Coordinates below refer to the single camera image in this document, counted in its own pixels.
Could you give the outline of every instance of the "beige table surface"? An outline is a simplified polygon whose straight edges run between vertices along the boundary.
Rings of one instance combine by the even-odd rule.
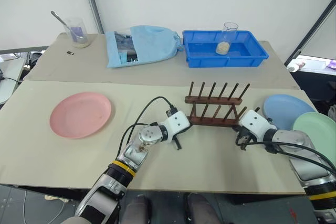
[[[111,83],[24,81],[0,110],[0,184],[90,188],[114,160],[124,130],[149,100],[167,97],[180,110],[188,87],[159,87]],[[116,112],[99,132],[83,139],[57,136],[49,126],[53,108],[81,91],[95,91],[113,102]],[[262,106],[268,95],[286,93],[311,104],[302,90],[249,89],[242,106]],[[166,118],[168,109],[156,101],[142,118],[151,123]],[[215,107],[209,106],[209,115]],[[223,116],[223,109],[218,116]],[[241,151],[229,128],[193,126],[179,136],[182,150],[172,144],[155,145],[130,184],[131,189],[193,190],[240,193],[303,193],[289,161],[267,153],[262,146]]]
[[[251,83],[253,88],[300,89],[270,44],[261,41],[269,58],[255,68],[189,68],[185,52],[176,57],[152,64],[124,68],[107,68],[106,40],[104,35],[90,35],[92,44],[74,48],[66,34],[56,41],[38,60],[25,80],[111,82],[159,86],[188,86],[191,81],[207,86],[212,82],[229,82],[234,85]]]

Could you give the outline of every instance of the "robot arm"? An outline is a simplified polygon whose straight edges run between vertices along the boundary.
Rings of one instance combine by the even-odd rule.
[[[119,215],[119,200],[146,159],[150,147],[171,142],[177,133],[189,126],[186,115],[178,111],[164,122],[142,128],[86,194],[75,216],[90,223],[114,223]]]
[[[239,122],[237,142],[276,142],[305,146],[315,150],[309,136],[302,131],[278,130],[265,118],[253,110],[248,111]],[[309,158],[330,167],[317,154],[299,147],[285,145],[267,145],[265,149],[271,153],[284,151],[289,154]],[[311,200],[317,217],[327,223],[336,222],[336,176],[328,170],[302,159],[290,157],[289,161],[295,174]]]

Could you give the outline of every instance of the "light blue bag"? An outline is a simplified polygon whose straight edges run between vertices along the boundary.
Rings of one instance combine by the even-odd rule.
[[[176,32],[158,26],[133,26],[130,36],[110,31],[106,33],[106,42],[109,68],[169,59],[183,48]]]

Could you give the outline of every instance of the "blue plate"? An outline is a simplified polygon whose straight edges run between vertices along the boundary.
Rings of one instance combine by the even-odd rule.
[[[264,115],[280,130],[292,129],[295,120],[302,114],[315,110],[304,101],[287,94],[269,96],[263,107]]]

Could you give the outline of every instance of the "metal spoon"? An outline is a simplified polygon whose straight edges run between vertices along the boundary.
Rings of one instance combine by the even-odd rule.
[[[55,18],[58,19],[58,21],[60,21],[69,31],[70,33],[77,39],[77,42],[80,44],[84,44],[86,43],[88,40],[86,38],[84,38],[83,36],[79,36],[77,34],[75,34],[75,32],[73,30],[71,30],[71,28],[52,10],[50,12]]]

